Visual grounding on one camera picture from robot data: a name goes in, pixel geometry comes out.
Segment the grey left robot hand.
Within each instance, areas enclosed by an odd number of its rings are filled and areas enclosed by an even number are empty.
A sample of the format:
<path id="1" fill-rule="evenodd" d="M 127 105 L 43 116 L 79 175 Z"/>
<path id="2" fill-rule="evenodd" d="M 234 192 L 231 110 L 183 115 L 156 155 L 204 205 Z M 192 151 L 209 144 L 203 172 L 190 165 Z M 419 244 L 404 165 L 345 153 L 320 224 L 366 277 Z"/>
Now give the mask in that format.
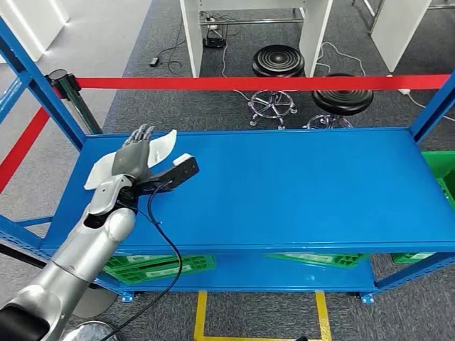
<path id="1" fill-rule="evenodd" d="M 133 131 L 116 152 L 112 165 L 112 175 L 125 175 L 135 181 L 144 180 L 151 175 L 148 166 L 150 136 L 154 126 L 142 124 Z"/>

